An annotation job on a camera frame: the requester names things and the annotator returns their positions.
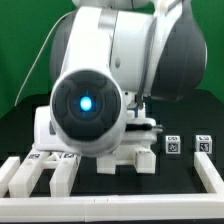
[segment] white block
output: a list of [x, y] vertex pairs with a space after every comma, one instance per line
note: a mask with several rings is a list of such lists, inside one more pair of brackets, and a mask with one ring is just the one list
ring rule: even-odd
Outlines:
[[206, 152], [212, 154], [212, 137], [210, 135], [196, 135], [196, 152]]
[[208, 193], [224, 195], [224, 183], [205, 152], [195, 152], [194, 166]]
[[48, 152], [32, 149], [9, 183], [12, 198], [29, 197], [43, 169], [42, 162], [49, 156]]
[[155, 173], [156, 155], [152, 150], [138, 147], [133, 154], [134, 166], [137, 173]]
[[165, 144], [167, 154], [181, 154], [180, 136], [166, 136]]
[[81, 157], [64, 153], [50, 181], [51, 197], [69, 197]]
[[9, 157], [0, 169], [0, 198], [8, 191], [8, 184], [19, 169], [19, 157]]
[[116, 155], [109, 154], [97, 158], [97, 173], [115, 174], [116, 172]]

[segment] white plastic casing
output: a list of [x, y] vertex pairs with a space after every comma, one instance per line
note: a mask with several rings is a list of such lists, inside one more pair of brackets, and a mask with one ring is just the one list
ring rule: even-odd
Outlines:
[[[51, 121], [58, 137], [67, 144], [73, 153], [96, 157], [114, 151], [122, 140], [126, 127], [126, 104], [122, 91], [109, 70], [111, 39], [107, 32], [98, 30], [102, 9], [82, 7], [76, 15], [68, 42], [61, 76], [56, 81], [51, 95]], [[121, 100], [120, 114], [112, 128], [94, 141], [84, 142], [69, 138], [57, 123], [53, 109], [53, 95], [66, 77], [76, 72], [90, 70], [104, 75], [116, 86]]]

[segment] black cable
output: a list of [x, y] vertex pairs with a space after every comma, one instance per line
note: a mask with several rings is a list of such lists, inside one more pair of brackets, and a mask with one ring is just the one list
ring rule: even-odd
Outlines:
[[133, 2], [133, 0], [131, 0], [131, 6], [132, 6], [132, 11], [134, 11], [134, 10], [135, 10], [135, 7], [134, 7], [134, 2]]
[[150, 59], [152, 56], [152, 49], [153, 49], [153, 42], [154, 42], [154, 36], [156, 31], [156, 25], [157, 25], [157, 18], [155, 18], [149, 28], [148, 34], [147, 34], [147, 40], [146, 40], [146, 46], [145, 46], [145, 54], [144, 54], [144, 64], [143, 64], [143, 70], [142, 70], [142, 79], [140, 82], [140, 86], [138, 89], [138, 93], [136, 96], [136, 101], [138, 103], [139, 109], [143, 108], [143, 101], [142, 101], [142, 95], [145, 89], [145, 83], [148, 75], [148, 66], [150, 63]]

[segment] cable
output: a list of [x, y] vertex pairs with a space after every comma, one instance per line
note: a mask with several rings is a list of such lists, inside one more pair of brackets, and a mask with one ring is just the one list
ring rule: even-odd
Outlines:
[[51, 34], [52, 34], [53, 31], [55, 30], [56, 26], [61, 22], [61, 20], [63, 20], [66, 16], [68, 16], [68, 15], [70, 15], [70, 14], [72, 14], [72, 13], [73, 13], [73, 12], [69, 12], [69, 13], [65, 14], [64, 16], [62, 16], [62, 17], [61, 17], [61, 18], [54, 24], [54, 26], [52, 27], [51, 31], [49, 32], [49, 34], [48, 34], [46, 40], [44, 41], [43, 46], [41, 47], [41, 49], [40, 49], [40, 51], [39, 51], [39, 53], [38, 53], [38, 55], [37, 55], [37, 57], [36, 57], [36, 60], [34, 61], [32, 67], [31, 67], [31, 69], [30, 69], [30, 71], [28, 72], [28, 74], [27, 74], [27, 76], [26, 76], [26, 78], [25, 78], [25, 80], [24, 80], [24, 82], [23, 82], [23, 84], [22, 84], [22, 86], [21, 86], [21, 88], [20, 88], [20, 90], [19, 90], [19, 93], [17, 94], [16, 101], [15, 101], [15, 105], [14, 105], [15, 107], [16, 107], [17, 104], [18, 104], [19, 97], [20, 97], [20, 95], [21, 95], [21, 93], [22, 93], [22, 91], [23, 91], [25, 85], [27, 84], [27, 81], [28, 81], [28, 79], [30, 78], [30, 75], [31, 75], [31, 73], [33, 72], [33, 69], [35, 68], [35, 66], [36, 66], [36, 64], [37, 64], [37, 62], [38, 62], [38, 60], [39, 60], [39, 58], [40, 58], [40, 56], [41, 56], [41, 54], [42, 54], [42, 52], [43, 52], [43, 50], [44, 50], [46, 44], [47, 44], [47, 42], [48, 42], [48, 40], [49, 40]]

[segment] cube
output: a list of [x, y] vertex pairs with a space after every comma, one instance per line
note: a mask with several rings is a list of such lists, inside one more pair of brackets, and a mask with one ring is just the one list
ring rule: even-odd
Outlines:
[[180, 136], [166, 136], [166, 154], [181, 154]]
[[212, 137], [210, 135], [196, 135], [196, 152], [206, 152], [212, 154]]
[[133, 161], [137, 173], [154, 174], [156, 172], [156, 155], [151, 149], [136, 148]]

